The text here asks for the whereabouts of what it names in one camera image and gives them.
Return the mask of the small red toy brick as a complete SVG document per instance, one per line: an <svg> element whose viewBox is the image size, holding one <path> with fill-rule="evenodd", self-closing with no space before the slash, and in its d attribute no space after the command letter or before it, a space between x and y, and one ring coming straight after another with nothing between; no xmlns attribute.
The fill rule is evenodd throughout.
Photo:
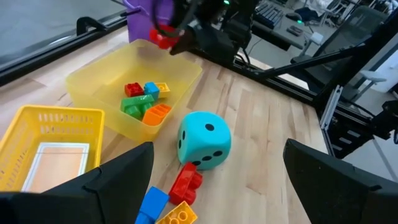
<svg viewBox="0 0 398 224"><path fill-rule="evenodd" d="M127 97L135 97L135 96L144 95L144 89L137 82L125 84L124 92Z"/></svg>

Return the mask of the orange long toy brick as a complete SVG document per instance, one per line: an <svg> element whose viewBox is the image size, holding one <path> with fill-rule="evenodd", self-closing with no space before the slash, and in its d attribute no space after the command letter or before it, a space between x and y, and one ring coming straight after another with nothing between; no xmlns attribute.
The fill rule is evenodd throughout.
<svg viewBox="0 0 398 224"><path fill-rule="evenodd" d="M142 122L149 126L157 126L163 122L164 118L171 111L171 107L164 103L159 103L146 110Z"/></svg>

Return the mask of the translucent yellow bin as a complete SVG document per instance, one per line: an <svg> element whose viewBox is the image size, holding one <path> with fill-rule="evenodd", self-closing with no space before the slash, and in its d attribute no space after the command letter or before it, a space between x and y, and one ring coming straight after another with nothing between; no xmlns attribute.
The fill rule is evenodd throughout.
<svg viewBox="0 0 398 224"><path fill-rule="evenodd" d="M121 111L124 86L166 83L170 95L161 103L177 111L201 72L201 66L183 55L171 56L152 42L137 39L71 73L66 84L76 107L101 109L105 126L135 142L146 142L154 140L162 126L148 126Z"/></svg>

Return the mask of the yellow mesh basket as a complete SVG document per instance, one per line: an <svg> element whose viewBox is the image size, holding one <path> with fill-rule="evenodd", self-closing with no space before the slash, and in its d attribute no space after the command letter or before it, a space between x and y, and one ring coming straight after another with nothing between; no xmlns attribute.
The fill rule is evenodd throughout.
<svg viewBox="0 0 398 224"><path fill-rule="evenodd" d="M99 109L25 105L0 141L0 192L20 192L42 142L90 145L85 173L98 167L105 113Z"/></svg>

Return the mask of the playing card box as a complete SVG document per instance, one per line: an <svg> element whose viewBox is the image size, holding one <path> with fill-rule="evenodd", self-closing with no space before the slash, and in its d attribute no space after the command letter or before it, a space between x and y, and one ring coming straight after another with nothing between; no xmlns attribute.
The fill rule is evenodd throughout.
<svg viewBox="0 0 398 224"><path fill-rule="evenodd" d="M21 190L45 192L84 174L89 149L88 143L40 143Z"/></svg>

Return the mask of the small sky-blue toy brick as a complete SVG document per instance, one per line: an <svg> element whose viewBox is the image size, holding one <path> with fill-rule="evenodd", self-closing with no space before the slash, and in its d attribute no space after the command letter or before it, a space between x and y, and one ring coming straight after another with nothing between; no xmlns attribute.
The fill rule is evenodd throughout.
<svg viewBox="0 0 398 224"><path fill-rule="evenodd" d="M151 95L156 101L159 98L160 90L154 82L147 82L144 85L144 94Z"/></svg>

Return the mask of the teal foam die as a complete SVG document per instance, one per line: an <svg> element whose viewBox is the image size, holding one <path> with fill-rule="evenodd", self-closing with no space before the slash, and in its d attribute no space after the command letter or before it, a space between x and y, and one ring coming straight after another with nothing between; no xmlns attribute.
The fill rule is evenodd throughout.
<svg viewBox="0 0 398 224"><path fill-rule="evenodd" d="M178 129L177 157L198 170L214 169L229 156L231 143L231 131L222 117L194 111L184 116Z"/></svg>

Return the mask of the purple monster bucket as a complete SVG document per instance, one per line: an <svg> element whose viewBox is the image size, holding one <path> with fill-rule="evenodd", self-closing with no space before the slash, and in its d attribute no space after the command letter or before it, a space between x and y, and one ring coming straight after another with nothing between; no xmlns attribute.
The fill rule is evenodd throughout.
<svg viewBox="0 0 398 224"><path fill-rule="evenodd" d="M127 12L139 10L127 16L129 41L136 39L150 40L149 33L154 28L151 19L153 0L122 0ZM157 21L159 24L168 24L174 10L173 0L159 0L157 5Z"/></svg>

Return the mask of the green toy brick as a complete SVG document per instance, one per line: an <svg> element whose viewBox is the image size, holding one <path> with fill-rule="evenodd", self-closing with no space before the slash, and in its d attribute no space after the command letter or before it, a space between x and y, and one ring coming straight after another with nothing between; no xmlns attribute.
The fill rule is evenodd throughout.
<svg viewBox="0 0 398 224"><path fill-rule="evenodd" d="M124 98L121 101L120 110L133 118L141 120L146 111L154 105L152 95L141 95Z"/></svg>

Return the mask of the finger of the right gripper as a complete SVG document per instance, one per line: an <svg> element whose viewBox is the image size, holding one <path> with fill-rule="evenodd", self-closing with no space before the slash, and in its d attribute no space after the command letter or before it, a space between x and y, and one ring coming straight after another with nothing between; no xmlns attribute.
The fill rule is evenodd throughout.
<svg viewBox="0 0 398 224"><path fill-rule="evenodd" d="M194 31L185 29L179 37L177 43L171 48L170 55L177 55L196 47L196 37Z"/></svg>

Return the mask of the black keyboard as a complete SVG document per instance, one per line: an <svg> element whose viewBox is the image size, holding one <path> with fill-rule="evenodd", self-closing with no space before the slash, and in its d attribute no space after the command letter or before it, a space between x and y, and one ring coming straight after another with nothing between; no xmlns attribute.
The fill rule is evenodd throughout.
<svg viewBox="0 0 398 224"><path fill-rule="evenodd" d="M284 11L268 2L262 3L254 11L254 20L270 29L274 29L279 24Z"/></svg>

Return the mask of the red stepped toy brick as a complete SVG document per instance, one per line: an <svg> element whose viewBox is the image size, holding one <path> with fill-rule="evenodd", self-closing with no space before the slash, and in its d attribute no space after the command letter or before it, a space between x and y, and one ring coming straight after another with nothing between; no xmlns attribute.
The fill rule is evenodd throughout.
<svg viewBox="0 0 398 224"><path fill-rule="evenodd" d="M196 200L196 190L203 183L203 176L191 162L186 163L169 191L169 202L178 205L185 201L192 205Z"/></svg>
<svg viewBox="0 0 398 224"><path fill-rule="evenodd" d="M178 34L176 37L167 37L159 33L155 28L152 28L149 32L150 41L156 44L160 49L169 49L173 47L179 41L180 36L181 35Z"/></svg>

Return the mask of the small yellow toy brick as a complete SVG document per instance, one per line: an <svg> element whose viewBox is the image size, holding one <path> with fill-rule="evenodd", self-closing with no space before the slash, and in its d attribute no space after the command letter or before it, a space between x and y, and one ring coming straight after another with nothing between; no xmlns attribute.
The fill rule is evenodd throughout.
<svg viewBox="0 0 398 224"><path fill-rule="evenodd" d="M158 98L168 98L170 95L170 88L166 83L155 83L156 87L159 89Z"/></svg>

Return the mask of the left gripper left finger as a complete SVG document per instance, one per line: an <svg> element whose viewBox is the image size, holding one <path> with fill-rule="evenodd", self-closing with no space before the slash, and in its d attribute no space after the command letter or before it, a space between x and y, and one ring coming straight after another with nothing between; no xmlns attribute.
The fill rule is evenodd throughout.
<svg viewBox="0 0 398 224"><path fill-rule="evenodd" d="M153 163L145 142L45 192L0 192L0 224L134 224Z"/></svg>

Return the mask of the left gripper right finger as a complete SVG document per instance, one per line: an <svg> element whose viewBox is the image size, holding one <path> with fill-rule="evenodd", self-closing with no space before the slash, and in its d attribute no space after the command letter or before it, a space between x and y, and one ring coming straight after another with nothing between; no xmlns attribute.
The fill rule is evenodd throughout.
<svg viewBox="0 0 398 224"><path fill-rule="evenodd" d="M398 183L308 147L285 142L289 179L312 224L398 224Z"/></svg>

